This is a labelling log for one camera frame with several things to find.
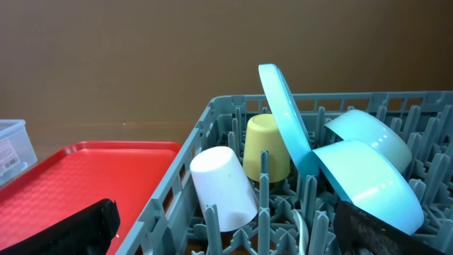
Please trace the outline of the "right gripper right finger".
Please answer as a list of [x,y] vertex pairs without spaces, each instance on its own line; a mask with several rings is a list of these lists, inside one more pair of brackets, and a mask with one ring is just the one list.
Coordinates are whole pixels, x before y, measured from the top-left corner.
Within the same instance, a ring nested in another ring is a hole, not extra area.
[[333,230],[343,255],[359,248],[374,255],[445,255],[345,201],[336,208]]

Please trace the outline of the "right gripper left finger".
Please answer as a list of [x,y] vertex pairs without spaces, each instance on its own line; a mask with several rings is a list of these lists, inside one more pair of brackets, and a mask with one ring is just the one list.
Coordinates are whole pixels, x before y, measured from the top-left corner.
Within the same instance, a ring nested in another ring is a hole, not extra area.
[[104,198],[1,250],[14,254],[106,254],[120,226],[117,203]]

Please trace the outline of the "light blue rice bowl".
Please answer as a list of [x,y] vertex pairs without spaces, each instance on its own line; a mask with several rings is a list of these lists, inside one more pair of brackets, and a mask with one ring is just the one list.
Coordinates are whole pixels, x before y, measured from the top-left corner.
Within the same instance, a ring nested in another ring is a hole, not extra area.
[[416,194],[377,150],[359,140],[343,140],[314,154],[341,200],[406,234],[422,227],[424,213]]

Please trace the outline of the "grey dishwasher rack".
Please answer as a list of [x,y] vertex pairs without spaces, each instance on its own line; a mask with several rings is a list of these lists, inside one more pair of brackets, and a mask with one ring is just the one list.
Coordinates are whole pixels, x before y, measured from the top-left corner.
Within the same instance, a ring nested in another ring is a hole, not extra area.
[[[299,93],[310,104],[303,121],[315,146],[335,137],[324,125],[356,108],[385,123],[413,154],[405,177],[419,197],[425,216],[414,234],[431,251],[452,253],[452,92]],[[299,231],[293,213],[308,213],[313,254],[338,254],[333,221],[338,196],[326,181],[303,181],[291,173],[283,181],[257,188],[258,214],[246,226],[222,234],[205,220],[189,164],[204,149],[226,145],[242,153],[246,123],[265,113],[263,95],[213,98],[181,147],[143,211],[124,237],[119,254],[296,254]],[[251,109],[256,104],[256,112]]]

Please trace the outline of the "red plastic tray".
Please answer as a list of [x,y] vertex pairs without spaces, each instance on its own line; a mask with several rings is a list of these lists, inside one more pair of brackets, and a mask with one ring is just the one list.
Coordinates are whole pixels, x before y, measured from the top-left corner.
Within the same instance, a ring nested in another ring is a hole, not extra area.
[[1,188],[1,248],[5,249],[108,198],[120,226],[119,248],[180,151],[175,142],[79,142]]

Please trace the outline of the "teal bowl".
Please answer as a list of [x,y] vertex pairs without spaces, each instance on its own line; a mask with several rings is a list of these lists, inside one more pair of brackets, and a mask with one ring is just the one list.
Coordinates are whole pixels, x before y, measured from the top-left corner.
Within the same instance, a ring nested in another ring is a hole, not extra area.
[[390,127],[361,110],[349,110],[325,126],[343,140],[359,140],[382,154],[401,174],[413,155],[408,145]]

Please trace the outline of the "yellow plastic cup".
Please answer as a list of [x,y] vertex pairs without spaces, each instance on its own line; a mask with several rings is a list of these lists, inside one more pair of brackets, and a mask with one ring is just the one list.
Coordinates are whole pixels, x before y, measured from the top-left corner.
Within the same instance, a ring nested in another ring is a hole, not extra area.
[[272,114],[253,116],[247,123],[243,154],[243,170],[247,177],[259,182],[261,152],[268,152],[268,174],[271,183],[287,178],[290,157]]

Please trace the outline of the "pink plastic cup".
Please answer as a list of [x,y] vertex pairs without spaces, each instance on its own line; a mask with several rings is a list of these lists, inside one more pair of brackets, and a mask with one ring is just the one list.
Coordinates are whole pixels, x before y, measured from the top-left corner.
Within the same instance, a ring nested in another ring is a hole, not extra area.
[[200,207],[217,206],[221,232],[237,230],[258,214],[258,198],[230,147],[212,147],[197,154],[190,172]]

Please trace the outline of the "light blue plate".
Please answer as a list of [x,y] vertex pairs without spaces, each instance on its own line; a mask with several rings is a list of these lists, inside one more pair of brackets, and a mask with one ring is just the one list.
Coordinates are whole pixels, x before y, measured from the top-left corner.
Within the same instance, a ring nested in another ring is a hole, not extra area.
[[275,64],[260,64],[258,74],[272,115],[299,175],[318,176],[317,156],[287,82]]

